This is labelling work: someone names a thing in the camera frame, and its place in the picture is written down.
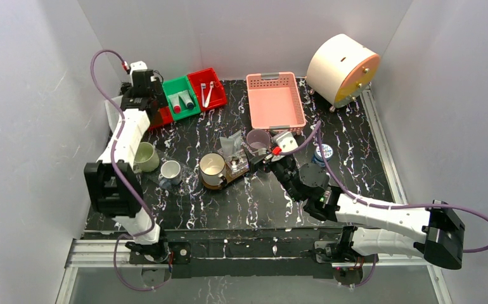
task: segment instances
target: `pink basket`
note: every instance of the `pink basket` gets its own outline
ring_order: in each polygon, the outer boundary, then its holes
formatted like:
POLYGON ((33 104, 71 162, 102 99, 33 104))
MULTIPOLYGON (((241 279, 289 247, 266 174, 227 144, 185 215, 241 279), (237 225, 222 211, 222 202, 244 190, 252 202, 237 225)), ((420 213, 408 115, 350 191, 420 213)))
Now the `pink basket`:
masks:
POLYGON ((302 132, 304 109, 293 73, 250 74, 246 82, 254 129, 302 132))

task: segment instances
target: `marble surface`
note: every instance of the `marble surface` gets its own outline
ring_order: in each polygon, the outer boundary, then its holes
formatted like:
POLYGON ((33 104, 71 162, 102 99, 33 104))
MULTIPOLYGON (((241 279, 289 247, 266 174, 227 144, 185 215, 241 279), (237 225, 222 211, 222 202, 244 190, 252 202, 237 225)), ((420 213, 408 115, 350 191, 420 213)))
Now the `marble surface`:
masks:
MULTIPOLYGON (((329 104, 317 94, 308 95, 304 79, 297 80, 304 105, 307 124, 301 143, 311 133, 310 125, 323 121, 323 142, 334 154, 329 164, 345 185, 353 192, 392 201, 380 156, 375 146, 364 108, 358 99, 336 113, 328 111, 329 104)), ((149 141, 169 157, 186 163, 198 172, 202 155, 220 148, 218 138, 241 130, 245 137, 252 130, 246 82, 222 81, 228 104, 208 112, 179 120, 145 135, 149 141)), ((314 146, 297 153, 300 165, 310 162, 314 146)), ((144 199, 153 210, 158 224, 164 229, 246 229, 273 227, 337 226, 322 223, 302 211, 301 202, 293 202, 272 173, 248 174, 221 191, 205 189, 197 179, 188 187, 191 193, 178 196, 161 189, 156 183, 141 179, 144 199)), ((122 230, 103 215, 89 212, 87 231, 122 230)))

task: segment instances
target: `gray floor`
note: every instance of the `gray floor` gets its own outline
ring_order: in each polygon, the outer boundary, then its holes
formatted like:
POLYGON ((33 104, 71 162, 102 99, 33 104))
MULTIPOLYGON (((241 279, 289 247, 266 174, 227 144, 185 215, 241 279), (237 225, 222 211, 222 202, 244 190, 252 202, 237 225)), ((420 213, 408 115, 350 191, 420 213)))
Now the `gray floor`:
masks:
MULTIPOLYGON (((126 279, 141 287, 139 269, 122 269, 126 279)), ((157 271, 156 281, 163 273, 157 271)), ((353 291, 334 281, 311 277, 197 277, 175 279, 156 291, 131 291, 113 269, 78 271, 71 303, 438 303, 424 266, 377 267, 367 285, 353 291)))

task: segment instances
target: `blue jar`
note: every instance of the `blue jar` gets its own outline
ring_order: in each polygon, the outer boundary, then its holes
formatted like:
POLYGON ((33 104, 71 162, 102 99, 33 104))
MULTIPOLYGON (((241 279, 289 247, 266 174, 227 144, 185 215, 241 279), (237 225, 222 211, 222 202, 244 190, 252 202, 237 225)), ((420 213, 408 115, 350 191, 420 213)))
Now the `blue jar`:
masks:
MULTIPOLYGON (((323 144, 323 150, 326 161, 329 161, 333 155, 333 149, 329 145, 323 144)), ((323 158, 321 157, 321 150, 319 149, 319 147, 315 149, 315 153, 313 153, 313 158, 311 159, 311 162, 316 163, 321 168, 326 167, 323 158)))

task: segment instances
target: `blue and white lid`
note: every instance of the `blue and white lid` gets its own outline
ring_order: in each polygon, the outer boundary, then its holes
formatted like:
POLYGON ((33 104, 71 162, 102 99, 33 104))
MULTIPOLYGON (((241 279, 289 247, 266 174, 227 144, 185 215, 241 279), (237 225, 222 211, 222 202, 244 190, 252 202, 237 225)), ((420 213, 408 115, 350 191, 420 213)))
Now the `blue and white lid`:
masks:
MULTIPOLYGON (((329 145, 323 144, 323 150, 324 150, 324 155, 326 157, 326 161, 330 160, 333 155, 333 149, 329 145)), ((319 149, 319 147, 315 149, 315 157, 318 160, 323 160, 323 158, 321 157, 321 150, 319 149)))

